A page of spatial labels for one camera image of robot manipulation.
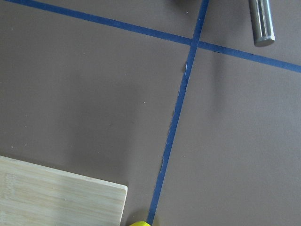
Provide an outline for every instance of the yellow handle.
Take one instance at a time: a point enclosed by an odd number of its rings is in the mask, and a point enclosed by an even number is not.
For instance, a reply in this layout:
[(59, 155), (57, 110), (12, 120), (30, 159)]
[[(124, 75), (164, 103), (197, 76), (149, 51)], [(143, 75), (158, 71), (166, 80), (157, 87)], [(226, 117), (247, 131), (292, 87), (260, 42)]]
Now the yellow handle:
[(144, 222), (144, 221), (138, 221), (136, 223), (133, 223), (130, 226), (150, 226), (148, 223)]

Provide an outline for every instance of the wood grain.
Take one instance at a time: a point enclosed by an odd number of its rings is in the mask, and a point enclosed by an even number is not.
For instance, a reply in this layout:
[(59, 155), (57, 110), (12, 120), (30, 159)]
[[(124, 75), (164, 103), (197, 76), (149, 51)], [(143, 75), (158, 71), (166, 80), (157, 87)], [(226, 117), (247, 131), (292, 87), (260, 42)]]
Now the wood grain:
[(127, 187), (0, 156), (0, 226), (118, 226)]

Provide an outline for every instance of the metal rod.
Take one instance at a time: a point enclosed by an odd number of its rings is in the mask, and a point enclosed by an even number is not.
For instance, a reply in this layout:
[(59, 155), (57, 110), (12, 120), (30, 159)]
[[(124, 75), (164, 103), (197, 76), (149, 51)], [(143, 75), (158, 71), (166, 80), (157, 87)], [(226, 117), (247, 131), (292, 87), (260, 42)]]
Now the metal rod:
[(275, 41), (269, 0), (249, 0), (254, 45), (268, 46)]

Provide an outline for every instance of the blue tape line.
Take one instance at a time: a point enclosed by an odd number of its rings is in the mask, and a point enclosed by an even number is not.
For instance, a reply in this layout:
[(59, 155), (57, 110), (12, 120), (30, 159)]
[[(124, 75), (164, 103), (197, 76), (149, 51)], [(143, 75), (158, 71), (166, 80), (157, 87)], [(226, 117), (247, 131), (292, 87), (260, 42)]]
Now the blue tape line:
[[(112, 19), (108, 19), (105, 17), (101, 17), (101, 16), (95, 16), (95, 15), (91, 15), (91, 14), (87, 14), (87, 13), (83, 13), (83, 12), (79, 12), (79, 11), (75, 11), (75, 10), (71, 10), (71, 9), (67, 9), (67, 8), (62, 8), (62, 7), (58, 7), (58, 6), (54, 6), (54, 5), (49, 5), (49, 4), (34, 1), (34, 0), (4, 0), (4, 1), (13, 2), (13, 3), (33, 7), (33, 8), (38, 8), (38, 9), (42, 9), (45, 11), (62, 14), (65, 16), (71, 16), (74, 18), (79, 18), (79, 19), (95, 22), (98, 24), (112, 26), (112, 27), (120, 28), (120, 29), (127, 30), (127, 31), (145, 34), (145, 35), (153, 36), (153, 37), (164, 39), (164, 40), (174, 41), (174, 42), (185, 44), (185, 45), (191, 45), (191, 42), (192, 42), (191, 39), (185, 38), (185, 37), (182, 37), (179, 35), (170, 34), (170, 33), (166, 33), (166, 32), (160, 32), (160, 31), (153, 30), (150, 28), (140, 27), (140, 26), (136, 26), (133, 24), (128, 24), (128, 23), (124, 23), (121, 21), (112, 20)], [(219, 45), (214, 45), (214, 44), (203, 42), (203, 41), (200, 41), (198, 43), (198, 47), (202, 48), (202, 49), (207, 49), (207, 50), (211, 50), (214, 52), (218, 52), (218, 53), (222, 53), (222, 54), (226, 54), (226, 55), (230, 55), (230, 56), (234, 56), (234, 57), (238, 57), (238, 58), (242, 58), (242, 59), (246, 59), (246, 60), (251, 60), (251, 61), (258, 62), (258, 63), (271, 65), (271, 66), (275, 66), (275, 67), (279, 67), (279, 68), (283, 68), (283, 69), (287, 69), (290, 71), (301, 73), (301, 66), (291, 64), (288, 62), (275, 60), (275, 59), (264, 57), (264, 56), (254, 55), (254, 54), (247, 53), (244, 51), (235, 50), (235, 49), (231, 49), (231, 48), (227, 48), (227, 47), (223, 47), (223, 46), (219, 46)]]
[(33, 7), (33, 8), (38, 8), (38, 9), (42, 9), (45, 11), (66, 15), (66, 16), (71, 16), (74, 18), (82, 19), (82, 20), (88, 20), (88, 21), (95, 22), (98, 24), (116, 27), (116, 28), (120, 28), (123, 30), (131, 31), (131, 32), (146, 34), (146, 35), (153, 36), (156, 38), (174, 41), (174, 42), (178, 42), (178, 43), (185, 44), (185, 45), (191, 44), (191, 39), (185, 38), (185, 37), (182, 37), (179, 35), (170, 34), (170, 33), (166, 33), (166, 32), (160, 32), (160, 31), (153, 30), (150, 28), (140, 27), (140, 26), (136, 26), (133, 24), (124, 23), (121, 21), (112, 20), (112, 19), (108, 19), (105, 17), (101, 17), (101, 16), (95, 16), (92, 14), (87, 14), (87, 13), (75, 11), (72, 9), (59, 7), (59, 6), (49, 5), (49, 4), (38, 2), (38, 1), (33, 1), (33, 0), (5, 0), (5, 1), (13, 2), (13, 3), (20, 4), (20, 5)]
[(198, 41), (201, 36), (201, 31), (202, 31), (203, 24), (204, 24), (208, 3), (209, 3), (209, 0), (202, 1), (202, 5), (201, 5), (201, 8), (200, 8), (200, 11), (198, 14), (198, 20), (196, 23), (189, 54), (187, 57), (186, 70), (185, 70), (185, 73), (184, 73), (182, 81), (181, 81), (179, 95), (178, 95), (178, 98), (177, 98), (177, 101), (175, 104), (175, 108), (174, 108), (174, 115), (173, 115), (173, 118), (171, 121), (169, 133), (167, 136), (166, 146), (165, 146), (165, 150), (163, 153), (161, 170), (158, 174), (154, 194), (153, 194), (153, 197), (152, 197), (152, 200), (150, 203), (150, 210), (149, 210), (149, 214), (147, 217), (147, 223), (150, 225), (152, 225), (152, 223), (154, 221), (155, 213), (157, 210), (157, 206), (158, 206), (158, 202), (159, 202), (159, 198), (160, 198), (160, 194), (161, 194), (161, 189), (163, 186), (163, 181), (164, 181), (164, 177), (165, 177), (165, 173), (166, 173), (166, 169), (167, 169), (167, 165), (168, 165), (168, 161), (169, 161), (169, 156), (170, 156), (172, 145), (174, 142), (174, 136), (175, 136), (178, 122), (179, 122), (180, 113), (181, 113), (182, 105), (184, 102), (184, 97), (185, 97), (186, 88), (188, 85), (188, 80), (190, 77), (194, 57), (195, 57), (195, 54), (196, 54), (196, 51), (198, 48)]
[(301, 66), (299, 66), (299, 65), (294, 65), (294, 64), (291, 64), (288, 62), (275, 60), (275, 59), (268, 58), (265, 56), (259, 56), (259, 55), (255, 55), (255, 54), (251, 54), (251, 53), (246, 53), (244, 51), (227, 48), (227, 47), (223, 47), (223, 46), (218, 46), (218, 45), (214, 45), (214, 44), (203, 42), (203, 41), (200, 41), (198, 43), (198, 47), (202, 48), (202, 49), (211, 50), (211, 51), (214, 51), (217, 53), (223, 53), (223, 54), (226, 54), (229, 56), (238, 57), (238, 58), (242, 58), (242, 59), (246, 59), (246, 60), (251, 60), (251, 61), (262, 63), (265, 65), (271, 65), (274, 67), (280, 67), (280, 68), (287, 69), (287, 70), (290, 70), (293, 72), (301, 73)]

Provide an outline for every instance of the wooden cutting board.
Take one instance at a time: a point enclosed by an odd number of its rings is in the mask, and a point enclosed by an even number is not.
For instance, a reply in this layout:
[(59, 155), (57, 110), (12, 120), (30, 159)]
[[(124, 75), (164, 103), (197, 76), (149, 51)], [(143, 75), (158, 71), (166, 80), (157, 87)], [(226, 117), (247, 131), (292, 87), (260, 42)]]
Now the wooden cutting board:
[(0, 156), (0, 226), (119, 226), (127, 187)]

